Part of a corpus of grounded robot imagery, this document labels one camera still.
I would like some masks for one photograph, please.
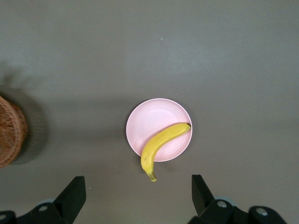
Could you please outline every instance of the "yellow banana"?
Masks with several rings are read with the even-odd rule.
[[[174,124],[151,138],[145,145],[141,154],[141,166],[151,181],[156,181],[154,173],[154,159],[159,149],[167,142],[185,134],[191,125],[188,123]]]

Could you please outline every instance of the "round plate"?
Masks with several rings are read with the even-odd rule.
[[[143,148],[153,136],[179,122],[191,124],[190,131],[165,144],[155,156],[156,162],[172,160],[187,148],[192,136],[192,123],[187,111],[172,100],[156,98],[138,105],[127,122],[128,142],[141,156]]]

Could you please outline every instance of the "wicker basket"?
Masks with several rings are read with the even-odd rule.
[[[19,154],[28,134],[28,125],[18,106],[0,96],[0,168]]]

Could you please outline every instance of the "plate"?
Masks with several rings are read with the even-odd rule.
[[[153,136],[179,122],[191,124],[190,131],[165,144],[156,154],[156,162],[179,156],[189,145],[193,128],[190,116],[180,104],[164,98],[147,100],[139,104],[129,116],[126,127],[129,145],[141,156],[144,146]]]

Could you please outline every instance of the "silver bolt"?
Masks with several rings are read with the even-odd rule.
[[[40,208],[38,209],[38,211],[46,211],[47,208],[48,208],[48,206],[47,206],[47,205],[44,205],[44,206],[40,207]]]
[[[258,214],[260,214],[261,216],[267,216],[268,215],[267,211],[265,209],[263,209],[263,208],[257,208],[256,212]]]
[[[227,205],[226,205],[226,203],[225,203],[224,201],[218,201],[218,202],[217,202],[217,205],[218,205],[219,207],[221,207],[221,208],[226,208],[226,207],[227,207]]]
[[[0,220],[4,220],[6,218],[6,215],[3,214],[3,215],[0,215]]]

